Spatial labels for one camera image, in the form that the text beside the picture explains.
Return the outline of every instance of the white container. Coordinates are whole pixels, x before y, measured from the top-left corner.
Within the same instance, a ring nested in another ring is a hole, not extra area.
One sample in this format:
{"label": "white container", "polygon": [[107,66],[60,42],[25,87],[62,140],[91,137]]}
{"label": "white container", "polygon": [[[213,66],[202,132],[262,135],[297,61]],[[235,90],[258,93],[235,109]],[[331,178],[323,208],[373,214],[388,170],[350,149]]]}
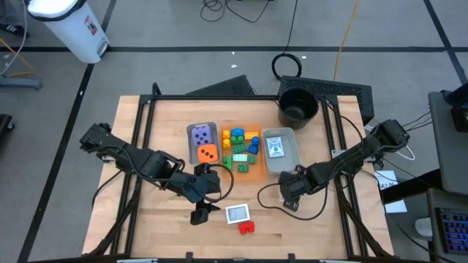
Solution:
{"label": "white container", "polygon": [[84,63],[99,62],[109,45],[86,0],[31,0],[28,12],[42,21]]}

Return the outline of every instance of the black floor stripe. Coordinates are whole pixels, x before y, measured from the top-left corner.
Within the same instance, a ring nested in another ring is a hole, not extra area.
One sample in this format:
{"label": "black floor stripe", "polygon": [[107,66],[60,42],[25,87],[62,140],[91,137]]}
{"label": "black floor stripe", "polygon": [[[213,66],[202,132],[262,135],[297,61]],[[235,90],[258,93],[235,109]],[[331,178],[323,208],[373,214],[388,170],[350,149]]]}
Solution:
{"label": "black floor stripe", "polygon": [[[102,22],[102,29],[104,31],[109,24],[109,20],[112,16],[112,12],[115,5],[116,0],[112,0],[110,1],[109,6],[107,7],[105,18]],[[37,205],[36,212],[34,213],[31,225],[29,226],[28,233],[26,234],[23,247],[21,248],[20,254],[18,256],[18,262],[20,263],[27,262],[29,256],[31,255],[34,241],[36,240],[37,233],[39,231],[46,208],[49,203],[50,195],[52,194],[52,190],[56,183],[57,176],[59,175],[60,166],[62,161],[64,160],[65,151],[67,150],[70,136],[72,135],[73,128],[75,127],[75,122],[80,111],[81,102],[83,101],[83,98],[86,94],[86,89],[88,88],[89,80],[91,79],[93,69],[94,64],[88,64],[84,72],[80,87],[75,97],[75,101],[73,102],[72,110],[70,111],[70,115],[68,117],[67,125],[65,126],[64,133],[62,134],[62,137],[60,139],[60,144],[58,145],[56,155],[53,159],[52,167],[50,168],[48,178],[45,181],[45,186],[42,190],[42,194],[39,199],[39,204]]]}
{"label": "black floor stripe", "polygon": [[467,76],[465,75],[465,72],[463,70],[463,67],[460,65],[460,61],[456,57],[455,52],[453,52],[452,45],[450,44],[450,41],[448,40],[447,34],[444,31],[444,28],[442,27],[442,24],[440,23],[439,18],[437,17],[437,14],[434,10],[434,7],[432,6],[431,1],[429,0],[424,0],[424,4],[426,5],[426,8],[429,12],[429,15],[432,18],[432,22],[434,23],[437,33],[439,33],[440,39],[442,40],[442,43],[444,46],[447,48],[447,54],[452,61],[453,68],[455,69],[456,74],[458,75],[458,78],[461,82],[461,84],[465,84],[468,82]]}
{"label": "black floor stripe", "polygon": [[[292,52],[337,52],[339,47],[288,47]],[[174,53],[174,52],[282,52],[282,46],[208,46],[208,47],[109,47],[107,52],[130,53]],[[437,53],[452,50],[453,52],[468,52],[468,47],[344,47],[343,52],[362,53]],[[0,52],[9,52],[6,47],[0,47]],[[66,47],[23,47],[21,52],[69,52]]]}

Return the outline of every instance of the wooden tabletop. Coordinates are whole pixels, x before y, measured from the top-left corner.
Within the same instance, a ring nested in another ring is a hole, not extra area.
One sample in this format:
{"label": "wooden tabletop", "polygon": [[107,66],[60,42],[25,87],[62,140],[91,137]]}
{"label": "wooden tabletop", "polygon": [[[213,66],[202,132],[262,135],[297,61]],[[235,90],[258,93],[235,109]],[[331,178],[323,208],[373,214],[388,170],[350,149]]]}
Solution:
{"label": "wooden tabletop", "polygon": [[[137,112],[138,96],[120,98],[112,133],[130,142]],[[361,114],[354,96],[340,96],[341,114],[348,117],[364,134]],[[145,108],[141,146],[146,123]],[[338,136],[333,112],[330,111],[335,142]],[[236,123],[259,123],[264,129],[281,127],[277,118],[277,106],[272,101],[156,101],[149,148],[163,150],[173,156],[189,159],[186,127],[192,123],[213,121],[218,126]],[[354,128],[343,121],[347,145],[351,148],[359,142]],[[295,131],[301,164],[309,166],[315,162],[330,160],[327,135],[322,110],[310,123]],[[370,164],[364,169],[373,172]],[[104,164],[100,183],[116,173],[114,163]],[[188,164],[185,171],[192,172]],[[230,196],[217,205],[223,210],[212,212],[207,223],[192,226],[190,212],[195,204],[173,192],[160,191],[144,182],[138,210],[133,257],[184,258],[193,252],[195,258],[250,258],[286,259],[294,253],[298,259],[346,259],[341,219],[334,185],[328,188],[328,200],[323,214],[313,221],[298,221],[278,210],[267,210],[257,202],[258,190],[267,183],[278,180],[267,176],[265,182],[235,183]],[[83,252],[91,251],[107,234],[116,219],[116,211],[124,176],[106,186],[96,199],[88,228]],[[222,184],[225,192],[229,183]],[[393,253],[387,224],[375,178],[361,172],[355,177],[355,187],[363,223],[374,238],[389,253]],[[312,196],[301,197],[297,216],[309,217],[319,211],[323,204],[324,191]],[[281,207],[278,188],[269,188],[262,193],[266,205]],[[255,233],[240,235],[237,224],[228,225],[224,208],[230,205],[249,204],[251,219],[255,222]],[[355,227],[350,220],[355,254],[359,254]],[[119,251],[123,251],[127,226],[123,228]]]}

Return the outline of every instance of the purple dice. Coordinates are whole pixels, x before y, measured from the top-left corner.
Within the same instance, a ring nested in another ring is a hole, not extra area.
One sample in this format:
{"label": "purple dice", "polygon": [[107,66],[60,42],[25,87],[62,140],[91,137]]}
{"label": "purple dice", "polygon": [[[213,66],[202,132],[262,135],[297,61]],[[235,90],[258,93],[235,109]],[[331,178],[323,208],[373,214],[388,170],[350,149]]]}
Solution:
{"label": "purple dice", "polygon": [[193,128],[192,141],[193,141],[193,144],[196,146],[213,143],[213,138],[211,137],[210,127],[208,125],[205,125],[205,126]]}

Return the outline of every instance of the concrete floor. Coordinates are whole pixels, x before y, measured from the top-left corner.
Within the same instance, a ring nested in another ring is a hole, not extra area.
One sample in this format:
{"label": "concrete floor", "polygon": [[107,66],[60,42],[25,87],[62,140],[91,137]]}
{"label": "concrete floor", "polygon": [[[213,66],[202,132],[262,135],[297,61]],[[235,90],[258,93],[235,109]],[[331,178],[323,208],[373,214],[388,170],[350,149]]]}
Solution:
{"label": "concrete floor", "polygon": [[[101,22],[108,7],[115,4],[109,10],[112,12],[107,28],[113,47],[190,48],[131,53],[116,48],[94,66],[29,260],[80,255],[91,215],[91,197],[102,164],[78,149],[78,139],[94,122],[113,122],[121,95],[147,94],[154,81],[164,94],[185,94],[242,74],[247,75],[259,94],[275,94],[279,82],[272,75],[270,64],[278,52],[271,52],[268,47],[286,44],[294,7],[293,1],[275,0],[258,23],[247,23],[230,12],[219,22],[208,23],[199,16],[201,0],[88,2]],[[264,3],[232,1],[230,6],[252,19]],[[468,2],[432,0],[431,3],[450,44],[467,47]],[[299,0],[290,45],[339,46],[353,4],[349,0]],[[40,91],[0,89],[0,113],[13,115],[17,127],[0,152],[0,262],[18,259],[73,102],[79,88],[86,84],[83,82],[85,64],[68,52],[54,49],[43,52],[41,47],[63,45],[41,23],[29,19],[29,28],[31,37],[26,47],[38,48],[26,48],[22,56],[35,65],[44,87]],[[3,32],[0,37],[11,46],[18,46],[21,41]],[[222,52],[209,52],[213,46],[225,48]],[[251,46],[253,51],[238,51],[239,46]],[[444,47],[444,43],[423,0],[361,0],[347,46]],[[200,51],[196,47],[208,49]],[[310,50],[293,52],[299,58],[306,57],[302,58],[303,77],[331,80],[336,53]],[[451,90],[461,85],[446,51],[361,51],[341,55],[337,80],[371,85],[379,121],[396,118],[406,123],[416,119],[429,110],[429,91]],[[1,54],[0,61],[7,62],[6,54]],[[461,66],[468,67],[468,53],[457,53],[456,57]],[[10,72],[24,69],[18,60]],[[280,60],[278,69],[283,75],[295,74],[295,65],[287,60]],[[410,147],[417,156],[416,161],[410,163],[397,155],[388,159],[416,175],[437,168],[431,126],[412,131],[411,135]],[[398,170],[396,173],[400,178],[408,178]],[[415,197],[409,203],[416,204],[418,216],[427,213],[424,198]],[[410,213],[397,215],[395,219],[411,228],[415,217],[411,211],[410,206]],[[410,243],[394,226],[389,226],[397,255],[428,259],[426,252]]]}

